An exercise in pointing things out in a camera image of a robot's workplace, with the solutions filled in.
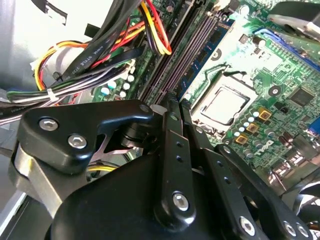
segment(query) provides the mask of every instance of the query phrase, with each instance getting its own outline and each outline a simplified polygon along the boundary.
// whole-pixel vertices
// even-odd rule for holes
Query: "hole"
[[[177,159],[180,163],[183,162],[182,157],[180,157],[180,156],[176,156],[176,159]]]
[[[224,165],[223,165],[220,161],[217,161],[216,163],[217,163],[220,167],[222,167],[222,168],[224,167]]]
[[[179,142],[179,141],[176,142],[176,145],[177,145],[179,148],[183,148],[183,146],[184,146],[184,145],[183,145],[181,142]]]
[[[227,183],[227,184],[231,184],[231,182],[229,181],[229,179],[225,176],[224,177],[224,181]]]

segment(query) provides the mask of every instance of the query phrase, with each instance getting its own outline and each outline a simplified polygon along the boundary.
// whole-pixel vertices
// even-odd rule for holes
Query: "black metal bracket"
[[[147,123],[152,117],[153,111],[139,100],[37,108],[23,115],[17,140],[28,155],[63,173],[76,174],[88,166],[96,150],[97,135],[111,138],[120,126]],[[57,128],[41,128],[43,119],[54,120]],[[86,146],[75,149],[68,144],[74,135],[82,136]]]

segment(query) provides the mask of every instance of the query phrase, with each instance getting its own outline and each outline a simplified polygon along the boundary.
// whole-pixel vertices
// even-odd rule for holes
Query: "green circuit board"
[[[208,80],[210,84],[217,80],[219,73],[217,69],[221,70],[219,66],[227,66],[226,71],[228,72],[248,73],[258,98],[241,114],[222,139],[211,135],[209,138],[213,145],[222,142],[228,143],[247,163],[251,163],[251,166],[268,169],[278,162],[287,160],[286,153],[289,150],[278,141],[278,137],[284,131],[289,132],[292,136],[301,134],[306,138],[310,137],[305,130],[320,114],[320,74],[283,46],[263,35],[258,35],[266,40],[265,46],[261,48],[263,53],[255,54],[257,46],[252,41],[255,30],[270,28],[281,33],[281,30],[267,21],[269,8],[275,3],[266,2],[261,0],[261,3],[269,7],[253,0],[241,1],[239,12],[231,16],[235,23],[230,29],[228,37],[223,39],[218,46],[222,51],[221,58],[203,67],[188,89],[187,99],[194,103],[202,96],[208,87]],[[249,14],[246,16],[240,14],[243,6],[249,6]],[[243,35],[248,37],[246,42],[239,41]],[[281,33],[281,37],[296,49],[301,50],[302,56],[319,62],[320,45],[318,43],[286,33]],[[276,96],[271,96],[269,90],[274,86],[277,86],[279,93]],[[303,97],[307,97],[307,102],[300,103],[303,105],[301,106],[296,102],[299,102],[299,98]],[[279,103],[285,106],[287,113],[284,114],[275,107]],[[235,133],[239,131],[244,122],[248,122],[248,118],[252,117],[252,112],[258,111],[261,107],[267,110],[271,117],[266,121],[256,118],[252,122],[257,126],[256,132],[242,132],[241,135],[245,136],[247,140],[245,144],[238,144],[235,141],[237,138]],[[267,130],[272,130],[275,136],[268,137]],[[254,145],[256,140],[264,145],[263,150]],[[254,154],[253,157],[247,158],[244,154],[245,150]]]

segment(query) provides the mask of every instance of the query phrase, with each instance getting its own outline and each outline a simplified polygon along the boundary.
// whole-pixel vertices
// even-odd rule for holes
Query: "bolt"
[[[291,234],[292,236],[297,236],[296,231],[294,230],[294,228],[290,225],[290,223],[288,223],[287,221],[284,221],[284,228],[285,230],[287,230],[287,232],[289,234]]]
[[[144,111],[145,113],[148,113],[148,112],[149,112],[149,108],[148,108],[146,105],[141,104],[141,105],[140,105],[140,109],[141,109],[142,111]]]
[[[173,195],[173,203],[179,210],[184,212],[189,208],[189,202],[187,198],[181,193],[175,193]]]
[[[244,216],[240,217],[240,224],[241,227],[243,228],[243,230],[249,234],[250,236],[254,236],[256,234],[256,230],[255,227],[253,226],[253,224],[246,219]]]
[[[306,238],[309,237],[308,232],[305,230],[305,228],[304,228],[300,223],[297,222],[297,223],[296,223],[296,226],[297,226],[298,230],[300,231],[300,233],[301,233],[303,236],[305,236]]]
[[[45,131],[54,131],[58,128],[58,123],[50,118],[44,118],[39,122],[40,128]]]
[[[174,113],[170,113],[170,117],[175,120],[175,121],[178,121],[179,119],[175,116]]]
[[[83,149],[87,146],[86,139],[80,135],[71,135],[68,138],[68,143],[71,147],[75,149]]]
[[[223,150],[225,150],[225,152],[226,152],[227,154],[230,154],[230,153],[231,153],[230,149],[227,148],[226,146],[223,146]]]
[[[197,126],[196,128],[195,128],[195,130],[198,132],[198,133],[200,133],[200,134],[202,134],[204,131],[202,130],[202,128],[201,127],[199,127],[199,126]]]

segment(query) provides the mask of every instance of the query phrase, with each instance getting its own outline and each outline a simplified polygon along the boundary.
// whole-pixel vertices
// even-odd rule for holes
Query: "mounting hole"
[[[180,156],[176,156],[176,159],[177,159],[180,163],[183,162],[182,157],[180,157]]]
[[[179,120],[179,118],[173,112],[170,113],[170,118],[172,118],[175,121]]]
[[[224,177],[224,181],[225,181],[227,184],[231,184],[229,178],[227,178],[226,176]]]
[[[183,147],[184,147],[184,145],[183,145],[181,142],[179,142],[179,141],[176,142],[176,145],[177,145],[179,148],[183,148]]]

